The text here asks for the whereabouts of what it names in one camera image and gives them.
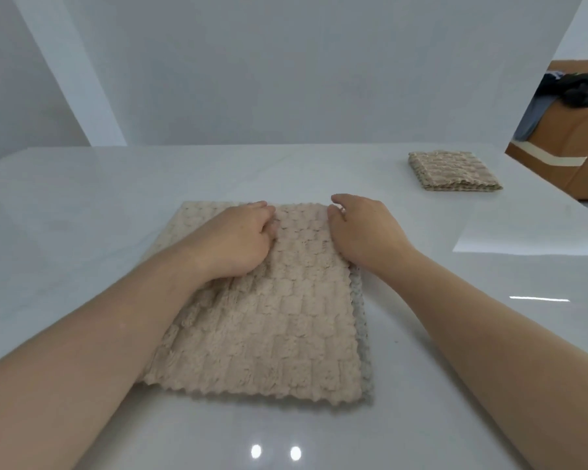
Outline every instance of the bare skin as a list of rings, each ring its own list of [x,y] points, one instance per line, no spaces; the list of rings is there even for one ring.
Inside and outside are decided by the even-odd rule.
[[[588,469],[588,354],[416,251],[383,203],[332,200],[337,249],[407,302],[533,468]]]
[[[588,469],[588,354],[417,252],[380,202],[332,200],[337,249],[403,297],[534,468]],[[273,214],[227,209],[1,359],[0,469],[74,466],[188,297],[265,259]]]
[[[227,209],[1,359],[0,469],[73,467],[190,295],[266,258],[273,215]]]

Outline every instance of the table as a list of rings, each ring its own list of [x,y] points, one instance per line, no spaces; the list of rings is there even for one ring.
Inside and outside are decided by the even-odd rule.
[[[424,191],[407,154],[436,148],[470,149],[505,189]],[[588,209],[494,147],[405,143],[28,149],[1,159],[0,357],[128,272],[184,200],[328,203],[336,192],[384,201],[425,254],[588,351]],[[136,387],[79,468],[524,468],[400,298],[369,274],[364,293],[371,406]]]

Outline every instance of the person's left arm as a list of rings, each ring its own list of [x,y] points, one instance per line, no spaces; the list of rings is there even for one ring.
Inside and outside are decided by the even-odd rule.
[[[74,466],[197,288],[241,276],[276,234],[265,202],[229,208],[0,360],[0,469]]]

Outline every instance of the textured towel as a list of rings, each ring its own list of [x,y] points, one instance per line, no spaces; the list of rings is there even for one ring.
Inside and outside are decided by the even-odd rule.
[[[414,151],[409,154],[409,165],[423,188],[429,191],[496,191],[503,188],[486,165],[469,151]]]
[[[183,203],[144,259],[231,205]],[[333,247],[326,207],[284,205],[276,216],[279,237],[267,259],[244,277],[197,291],[165,333],[144,382],[331,404],[370,397],[361,279]]]

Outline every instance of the forearm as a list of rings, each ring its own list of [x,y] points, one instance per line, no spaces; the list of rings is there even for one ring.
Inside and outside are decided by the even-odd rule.
[[[157,254],[0,360],[1,469],[77,462],[206,281],[192,258]]]
[[[418,252],[377,274],[534,468],[588,468],[587,353]]]

